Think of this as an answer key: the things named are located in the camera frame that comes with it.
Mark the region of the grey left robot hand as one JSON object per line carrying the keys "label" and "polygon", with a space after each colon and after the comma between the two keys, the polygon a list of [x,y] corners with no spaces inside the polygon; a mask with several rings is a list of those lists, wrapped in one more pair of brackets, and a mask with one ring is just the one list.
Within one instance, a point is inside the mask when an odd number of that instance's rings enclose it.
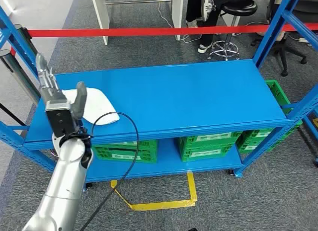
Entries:
{"label": "grey left robot hand", "polygon": [[[52,68],[48,68],[47,60],[42,54],[36,54],[36,67],[40,82],[40,94],[45,104],[69,102],[58,86]],[[87,100],[87,88],[84,82],[80,81],[77,83],[76,91],[77,94],[75,101],[70,103],[69,107],[75,119],[82,119]]]}

